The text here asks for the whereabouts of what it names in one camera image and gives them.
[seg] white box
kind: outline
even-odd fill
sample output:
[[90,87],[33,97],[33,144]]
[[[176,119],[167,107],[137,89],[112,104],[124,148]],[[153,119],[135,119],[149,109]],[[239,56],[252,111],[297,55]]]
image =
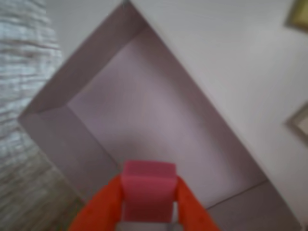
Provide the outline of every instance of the white box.
[[85,200],[127,159],[176,163],[205,206],[266,180],[129,2],[66,60],[19,121]]

